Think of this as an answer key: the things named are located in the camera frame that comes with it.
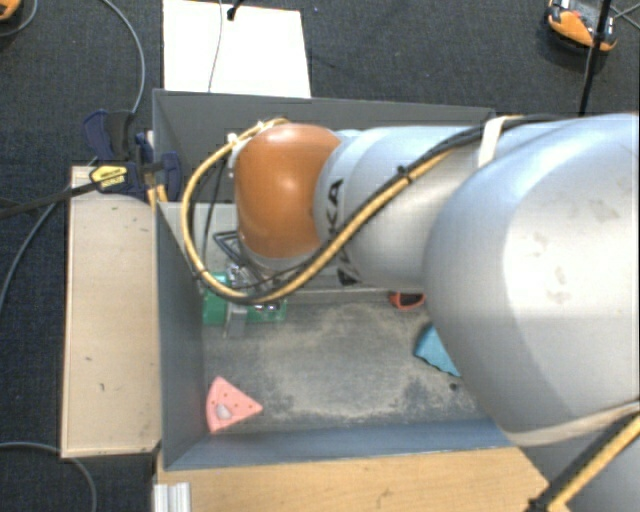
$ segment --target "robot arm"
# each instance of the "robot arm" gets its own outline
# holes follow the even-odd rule
[[[264,276],[294,270],[252,296],[209,282],[192,258],[196,271],[249,304],[330,261],[425,293],[467,386],[553,479],[638,411],[638,116],[543,121],[507,120],[493,159],[484,127],[258,127],[234,157],[239,241]],[[187,221],[183,208],[189,251]],[[638,474],[636,440],[572,510],[632,510]]]

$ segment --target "blue clamp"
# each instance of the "blue clamp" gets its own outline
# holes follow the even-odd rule
[[[103,193],[116,193],[147,200],[149,183],[164,185],[169,201],[177,201],[182,192],[182,168],[175,151],[163,153],[154,163],[154,152],[144,133],[135,136],[132,158],[128,145],[131,112],[97,110],[82,123],[87,145],[95,152],[101,164],[117,163],[127,168],[126,179],[115,186],[98,188]]]
[[[460,372],[453,364],[433,325],[427,327],[422,334],[413,354],[442,372],[460,377]]]

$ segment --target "pink triangle object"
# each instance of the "pink triangle object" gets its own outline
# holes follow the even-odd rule
[[[246,420],[262,406],[222,377],[216,377],[207,396],[207,424],[212,433]]]

